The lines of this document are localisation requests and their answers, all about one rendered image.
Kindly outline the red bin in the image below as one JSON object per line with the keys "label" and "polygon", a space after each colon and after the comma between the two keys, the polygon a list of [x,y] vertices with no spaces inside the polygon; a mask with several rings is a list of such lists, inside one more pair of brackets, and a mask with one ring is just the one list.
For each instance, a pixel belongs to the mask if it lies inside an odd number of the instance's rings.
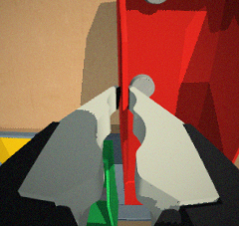
{"label": "red bin", "polygon": [[[123,183],[134,183],[128,86],[152,78],[149,98],[191,123],[235,163],[239,154],[239,0],[117,0]],[[120,44],[121,41],[121,44]],[[121,59],[120,59],[121,50]]]}

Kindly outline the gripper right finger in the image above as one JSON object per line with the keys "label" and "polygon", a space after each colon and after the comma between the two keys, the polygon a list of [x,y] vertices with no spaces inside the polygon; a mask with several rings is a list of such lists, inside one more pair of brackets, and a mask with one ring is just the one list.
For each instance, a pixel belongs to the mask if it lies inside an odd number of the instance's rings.
{"label": "gripper right finger", "polygon": [[175,209],[181,226],[239,226],[239,169],[191,123],[184,123],[133,86],[128,86],[136,151],[138,202],[154,226]]}

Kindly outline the green bin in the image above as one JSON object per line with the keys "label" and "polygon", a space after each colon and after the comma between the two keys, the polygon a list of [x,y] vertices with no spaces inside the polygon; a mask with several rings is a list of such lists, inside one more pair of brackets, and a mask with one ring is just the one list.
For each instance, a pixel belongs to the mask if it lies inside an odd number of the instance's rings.
{"label": "green bin", "polygon": [[91,205],[87,226],[118,226],[119,201],[110,141],[104,141],[103,160],[107,201]]}

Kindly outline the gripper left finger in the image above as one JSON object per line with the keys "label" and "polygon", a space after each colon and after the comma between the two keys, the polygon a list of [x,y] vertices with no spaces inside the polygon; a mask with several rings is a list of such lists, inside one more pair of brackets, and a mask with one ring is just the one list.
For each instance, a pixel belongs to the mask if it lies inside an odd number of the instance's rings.
{"label": "gripper left finger", "polygon": [[0,226],[50,224],[59,205],[87,226],[103,193],[103,143],[119,105],[120,87],[113,86],[52,121],[0,165]]}

